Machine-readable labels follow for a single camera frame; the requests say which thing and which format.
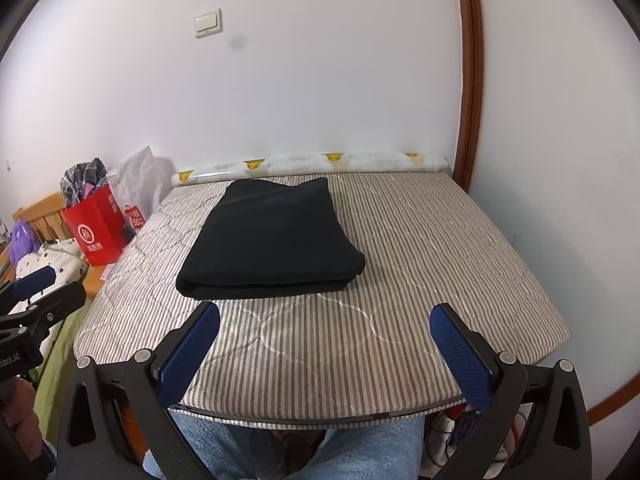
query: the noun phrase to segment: green fabric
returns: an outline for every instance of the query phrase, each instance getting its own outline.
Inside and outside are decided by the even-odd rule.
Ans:
[[[58,440],[66,385],[76,362],[73,350],[74,339],[91,304],[92,299],[87,298],[84,307],[76,310],[63,321],[44,370],[39,370],[40,382],[33,410],[40,419],[40,431],[43,437],[52,444]]]

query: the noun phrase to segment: white plastic bag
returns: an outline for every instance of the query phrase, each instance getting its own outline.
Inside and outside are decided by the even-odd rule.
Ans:
[[[171,181],[149,146],[109,170],[107,180],[127,224],[135,232],[171,191]]]

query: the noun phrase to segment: bed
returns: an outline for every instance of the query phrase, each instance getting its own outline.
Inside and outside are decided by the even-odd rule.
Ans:
[[[295,185],[316,176],[269,179]],[[178,408],[245,426],[307,429],[459,403],[428,330],[431,308],[444,301],[526,364],[568,339],[532,273],[446,172],[326,176],[338,220],[366,256],[364,273],[339,292],[216,301],[220,333]],[[198,302],[175,290],[175,277],[227,185],[172,190],[97,295],[76,356],[125,360],[186,319]]]

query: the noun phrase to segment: red shopping bag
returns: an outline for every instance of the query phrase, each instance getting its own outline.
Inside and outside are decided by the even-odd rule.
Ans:
[[[142,226],[146,223],[146,220],[142,216],[142,213],[140,212],[140,208],[137,205],[124,206],[124,212],[129,218],[131,218],[131,224],[133,225],[134,229],[142,229]]]
[[[62,214],[92,266],[118,260],[127,245],[127,237],[124,218],[108,185]]]

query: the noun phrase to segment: logo on red bag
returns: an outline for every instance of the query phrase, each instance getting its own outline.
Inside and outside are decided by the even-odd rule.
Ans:
[[[86,244],[92,244],[95,242],[94,232],[88,225],[80,224],[78,226],[78,234]]]
[[[133,207],[130,205],[125,206],[124,212],[131,218],[131,223],[135,229],[140,229],[145,224],[145,218],[142,216],[137,205]]]

